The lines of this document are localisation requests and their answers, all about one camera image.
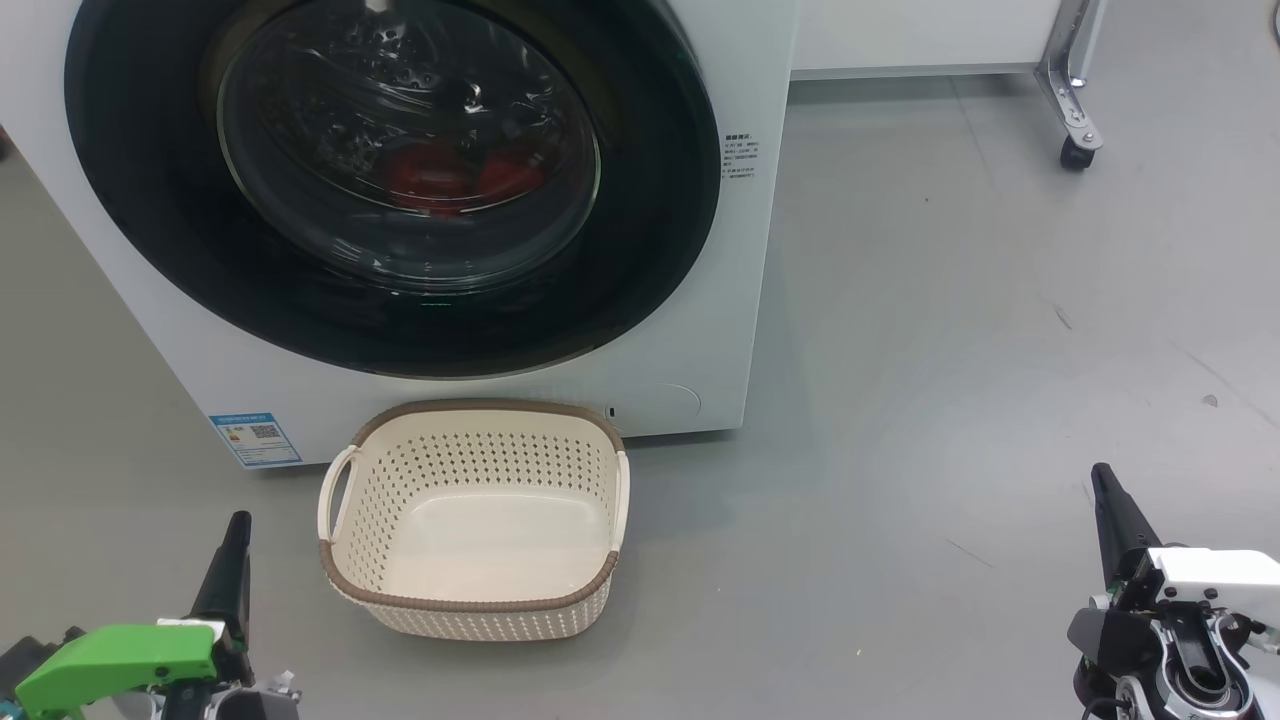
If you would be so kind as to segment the small text sticker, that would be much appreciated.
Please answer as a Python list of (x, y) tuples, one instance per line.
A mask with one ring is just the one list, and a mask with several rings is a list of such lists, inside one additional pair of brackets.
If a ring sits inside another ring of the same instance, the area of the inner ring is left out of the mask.
[(726, 135), (721, 150), (723, 181), (744, 181), (756, 174), (762, 142), (751, 133)]

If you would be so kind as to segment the white front-load washing machine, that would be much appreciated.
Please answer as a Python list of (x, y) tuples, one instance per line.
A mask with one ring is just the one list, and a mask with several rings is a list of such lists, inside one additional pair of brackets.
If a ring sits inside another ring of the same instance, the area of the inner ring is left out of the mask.
[[(530, 372), (420, 379), (333, 366), (270, 345), (178, 290), (108, 215), (76, 154), (64, 72), (82, 0), (0, 0), (0, 127), (216, 434), (211, 415), (270, 413), (298, 465), (326, 464), (379, 413), (460, 398), (581, 407), (625, 437), (728, 430), (742, 425), (748, 400), (801, 0), (666, 1), (716, 114), (719, 201), (710, 236), (650, 316), (599, 348)], [(731, 133), (762, 142), (753, 178), (721, 177)]]

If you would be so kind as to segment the blue energy label sticker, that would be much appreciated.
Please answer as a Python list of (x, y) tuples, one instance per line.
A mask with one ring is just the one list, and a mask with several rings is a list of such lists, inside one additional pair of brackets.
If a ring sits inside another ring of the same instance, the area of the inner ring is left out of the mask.
[(280, 468), (302, 462), (270, 413), (211, 415), (209, 420), (243, 468)]

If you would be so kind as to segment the cream perforated laundry basket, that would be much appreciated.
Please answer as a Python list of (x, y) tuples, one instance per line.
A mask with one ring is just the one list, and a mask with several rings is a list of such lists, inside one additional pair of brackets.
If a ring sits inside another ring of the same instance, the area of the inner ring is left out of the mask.
[(403, 404), (332, 461), (317, 538), (332, 587), (394, 632), (577, 635), (603, 614), (630, 506), (625, 443), (563, 404)]

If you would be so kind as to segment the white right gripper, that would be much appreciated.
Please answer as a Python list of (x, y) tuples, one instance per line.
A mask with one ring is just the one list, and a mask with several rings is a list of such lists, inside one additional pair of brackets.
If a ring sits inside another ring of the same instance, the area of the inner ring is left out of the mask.
[(1091, 469), (1108, 607), (1153, 612), (1206, 603), (1248, 619), (1251, 641), (1280, 641), (1280, 561), (1253, 550), (1160, 548), (1162, 541), (1107, 462)]

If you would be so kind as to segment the white partition board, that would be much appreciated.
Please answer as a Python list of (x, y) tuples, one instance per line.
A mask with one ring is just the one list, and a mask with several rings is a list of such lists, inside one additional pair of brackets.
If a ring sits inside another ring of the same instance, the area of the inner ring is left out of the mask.
[(1061, 0), (801, 0), (794, 81), (1032, 70)]

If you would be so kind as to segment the metal partition leg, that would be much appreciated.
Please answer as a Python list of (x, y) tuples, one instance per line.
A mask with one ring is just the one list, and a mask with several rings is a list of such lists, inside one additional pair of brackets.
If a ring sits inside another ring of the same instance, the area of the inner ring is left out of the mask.
[(1060, 0), (1034, 76), (1068, 136), (1098, 151), (1103, 138), (1078, 92), (1085, 87), (1108, 0)]

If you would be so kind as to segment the red cloth garment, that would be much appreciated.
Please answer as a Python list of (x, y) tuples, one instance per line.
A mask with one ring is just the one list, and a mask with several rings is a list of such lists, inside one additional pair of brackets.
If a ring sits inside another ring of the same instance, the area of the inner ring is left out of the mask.
[(380, 177), (398, 208), (462, 217), (539, 190), (548, 170), (531, 147), (462, 149), (434, 138), (392, 151), (381, 161)]

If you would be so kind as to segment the grey washing machine door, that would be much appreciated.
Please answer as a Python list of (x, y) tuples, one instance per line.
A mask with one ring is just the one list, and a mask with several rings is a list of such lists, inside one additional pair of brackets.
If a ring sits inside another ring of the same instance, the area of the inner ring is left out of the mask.
[[(82, 0), (70, 137), (178, 290), (270, 345), (380, 375), (509, 375), (650, 316), (710, 236), (716, 114), (666, 0)], [(408, 143), (525, 146), (539, 190), (396, 206)]]

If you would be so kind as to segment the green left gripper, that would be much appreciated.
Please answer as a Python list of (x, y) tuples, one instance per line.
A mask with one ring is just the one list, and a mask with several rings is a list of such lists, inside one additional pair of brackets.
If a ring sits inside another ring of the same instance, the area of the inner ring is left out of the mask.
[(187, 619), (111, 624), (65, 644), (15, 689), (22, 720), (84, 720), (84, 707), (141, 694), (151, 720), (210, 720), (247, 689), (252, 516), (233, 512)]

